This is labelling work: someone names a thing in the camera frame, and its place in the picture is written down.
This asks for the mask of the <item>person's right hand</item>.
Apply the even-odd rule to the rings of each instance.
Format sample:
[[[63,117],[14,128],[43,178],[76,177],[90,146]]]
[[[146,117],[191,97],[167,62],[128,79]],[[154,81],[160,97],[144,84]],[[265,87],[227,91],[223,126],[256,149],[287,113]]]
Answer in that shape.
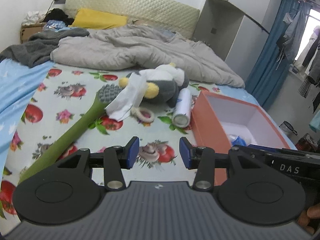
[[[319,229],[320,204],[313,205],[307,210],[303,210],[300,214],[297,223],[304,228],[308,233],[314,235]]]

